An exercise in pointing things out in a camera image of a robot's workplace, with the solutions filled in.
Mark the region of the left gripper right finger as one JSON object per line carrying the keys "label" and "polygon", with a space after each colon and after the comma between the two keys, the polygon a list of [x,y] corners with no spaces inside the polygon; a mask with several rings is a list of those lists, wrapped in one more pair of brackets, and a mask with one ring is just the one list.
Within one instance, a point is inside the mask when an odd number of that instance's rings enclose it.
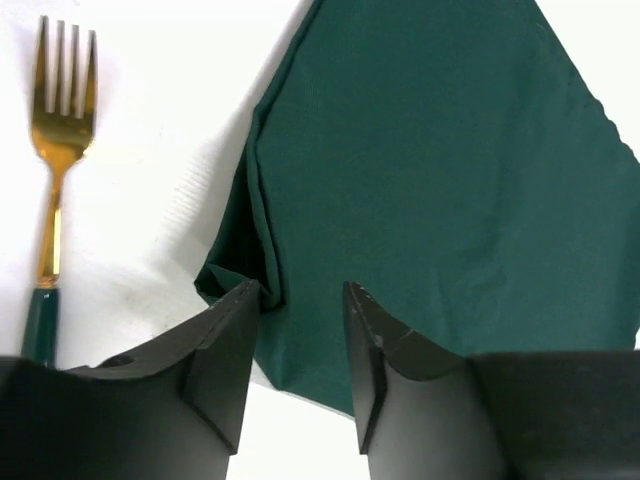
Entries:
{"label": "left gripper right finger", "polygon": [[374,479],[635,479],[635,351],[458,356],[343,290],[358,444]]}

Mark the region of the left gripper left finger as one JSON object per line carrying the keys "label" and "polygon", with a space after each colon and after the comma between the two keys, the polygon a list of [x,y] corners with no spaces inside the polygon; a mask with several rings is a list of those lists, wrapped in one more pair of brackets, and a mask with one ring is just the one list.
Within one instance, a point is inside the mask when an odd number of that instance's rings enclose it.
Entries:
{"label": "left gripper left finger", "polygon": [[1,361],[5,479],[222,479],[237,452],[260,287],[97,367]]}

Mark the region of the dark green cloth napkin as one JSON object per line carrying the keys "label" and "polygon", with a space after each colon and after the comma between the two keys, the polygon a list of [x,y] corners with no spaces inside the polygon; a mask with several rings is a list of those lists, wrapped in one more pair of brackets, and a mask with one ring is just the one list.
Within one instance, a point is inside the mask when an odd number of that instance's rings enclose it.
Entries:
{"label": "dark green cloth napkin", "polygon": [[261,286],[255,358],[351,413],[342,286],[456,354],[632,349],[639,164],[533,1],[316,1],[195,286]]}

